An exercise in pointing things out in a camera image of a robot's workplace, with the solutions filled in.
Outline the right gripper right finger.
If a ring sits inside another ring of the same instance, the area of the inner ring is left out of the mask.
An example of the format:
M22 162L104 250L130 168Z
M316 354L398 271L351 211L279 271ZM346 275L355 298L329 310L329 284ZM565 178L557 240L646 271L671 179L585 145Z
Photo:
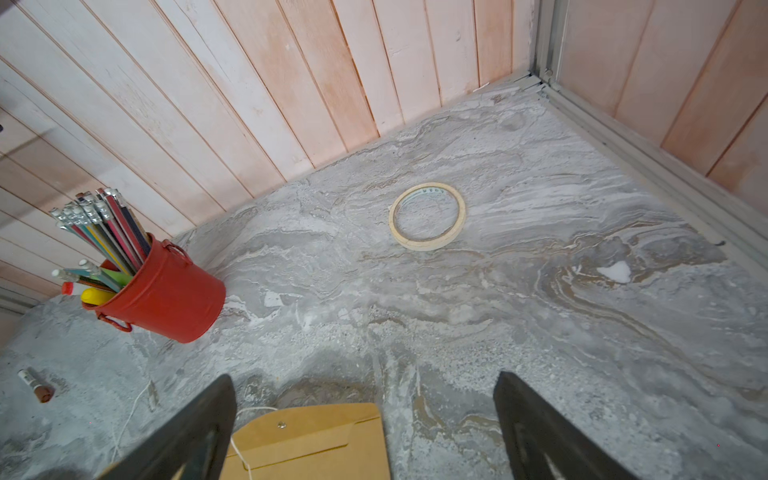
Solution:
M499 373L493 400L514 478L635 477L516 374Z

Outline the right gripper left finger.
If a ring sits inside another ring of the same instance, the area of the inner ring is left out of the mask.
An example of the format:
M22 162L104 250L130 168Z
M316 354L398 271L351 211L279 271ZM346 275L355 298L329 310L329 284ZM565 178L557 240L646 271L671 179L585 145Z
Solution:
M218 479L233 433L236 408L232 378L222 374L101 477Z

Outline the brown file bag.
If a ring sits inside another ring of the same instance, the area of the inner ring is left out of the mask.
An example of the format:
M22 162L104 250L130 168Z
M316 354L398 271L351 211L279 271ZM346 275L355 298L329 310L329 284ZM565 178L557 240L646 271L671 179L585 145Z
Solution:
M222 479L389 479L382 416L373 403L271 411L237 430Z

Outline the red pen holder cup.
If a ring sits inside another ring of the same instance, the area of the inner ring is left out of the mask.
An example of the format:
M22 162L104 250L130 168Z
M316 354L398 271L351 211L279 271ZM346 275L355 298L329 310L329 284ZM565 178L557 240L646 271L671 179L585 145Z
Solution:
M146 261L127 286L102 305L82 307L120 331L140 327L185 344L212 327L225 298L224 283L181 247L152 238Z

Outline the marker pen on table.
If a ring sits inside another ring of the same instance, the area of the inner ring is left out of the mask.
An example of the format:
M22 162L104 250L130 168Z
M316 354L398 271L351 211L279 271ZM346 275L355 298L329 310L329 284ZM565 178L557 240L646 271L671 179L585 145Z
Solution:
M53 398L55 389L33 369L21 369L17 375L32 390L40 403L47 403Z

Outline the masking tape roll on table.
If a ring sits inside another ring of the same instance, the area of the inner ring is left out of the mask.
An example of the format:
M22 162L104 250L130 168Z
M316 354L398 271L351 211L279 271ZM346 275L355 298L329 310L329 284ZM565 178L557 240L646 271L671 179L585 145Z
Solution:
M394 240L413 251L434 251L452 243L467 219L459 191L447 184L427 182L400 194L388 212Z

